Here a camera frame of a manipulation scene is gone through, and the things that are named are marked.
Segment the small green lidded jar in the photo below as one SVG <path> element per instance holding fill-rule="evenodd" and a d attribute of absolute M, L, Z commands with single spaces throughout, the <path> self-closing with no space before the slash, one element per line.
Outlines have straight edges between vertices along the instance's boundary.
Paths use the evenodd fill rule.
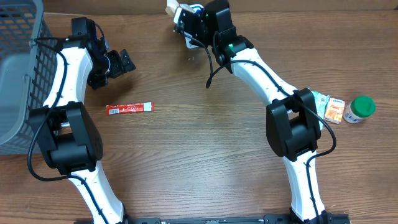
<path fill-rule="evenodd" d="M 376 110 L 374 100 L 369 96 L 358 96 L 348 103 L 343 118 L 349 123 L 359 123 L 370 117 Z"/>

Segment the beige dog bone treat bag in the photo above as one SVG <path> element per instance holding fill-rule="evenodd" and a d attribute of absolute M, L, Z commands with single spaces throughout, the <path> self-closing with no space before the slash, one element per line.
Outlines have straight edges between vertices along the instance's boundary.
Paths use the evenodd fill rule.
<path fill-rule="evenodd" d="M 167 6 L 165 8 L 165 11 L 168 15 L 173 17 L 179 7 L 187 11 L 194 12 L 194 10 L 189 5 L 180 4 L 177 0 L 167 0 Z"/>

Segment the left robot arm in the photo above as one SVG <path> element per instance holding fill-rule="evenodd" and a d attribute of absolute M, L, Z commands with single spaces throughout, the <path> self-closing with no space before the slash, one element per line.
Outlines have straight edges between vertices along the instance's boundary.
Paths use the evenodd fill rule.
<path fill-rule="evenodd" d="M 84 99 L 88 86 L 101 88 L 136 67 L 126 50 L 107 51 L 106 39 L 96 35 L 99 29 L 91 19 L 78 17 L 72 19 L 71 35 L 56 37 L 54 46 L 45 44 L 45 37 L 34 39 L 36 46 L 55 52 L 57 67 L 43 106 L 29 113 L 31 146 L 38 145 L 46 164 L 60 175 L 39 176 L 31 158 L 27 166 L 43 182 L 69 180 L 90 209 L 92 223 L 132 223 L 104 173 L 103 142 Z"/>

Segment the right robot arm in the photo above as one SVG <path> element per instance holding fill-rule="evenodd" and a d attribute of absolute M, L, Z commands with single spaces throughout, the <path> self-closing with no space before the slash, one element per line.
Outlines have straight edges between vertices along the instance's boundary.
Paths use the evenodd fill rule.
<path fill-rule="evenodd" d="M 254 45 L 237 33 L 228 1 L 206 6 L 167 1 L 175 31 L 187 47 L 203 47 L 221 68 L 240 78 L 266 106 L 267 141 L 283 158 L 292 193 L 289 223 L 331 223 L 320 198 L 315 171 L 321 136 L 316 101 L 308 89 L 283 81 L 260 57 Z"/>

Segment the teal orange tissue pack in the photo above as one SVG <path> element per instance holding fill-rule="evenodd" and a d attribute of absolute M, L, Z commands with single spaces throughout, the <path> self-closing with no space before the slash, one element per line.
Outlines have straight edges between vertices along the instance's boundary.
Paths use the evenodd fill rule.
<path fill-rule="evenodd" d="M 315 104 L 317 107 L 317 115 L 323 119 L 325 117 L 326 106 L 329 102 L 330 96 L 323 95 L 317 91 L 312 91 L 312 94 L 314 95 Z"/>

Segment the red snack stick packet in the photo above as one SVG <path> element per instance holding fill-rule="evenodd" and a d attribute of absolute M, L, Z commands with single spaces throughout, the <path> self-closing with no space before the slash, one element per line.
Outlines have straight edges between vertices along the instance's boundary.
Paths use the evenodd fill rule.
<path fill-rule="evenodd" d="M 131 103 L 123 105 L 107 105 L 106 114 L 129 114 L 129 113 L 142 113 L 142 112 L 152 112 L 154 111 L 154 102 L 144 102 L 144 103 Z"/>

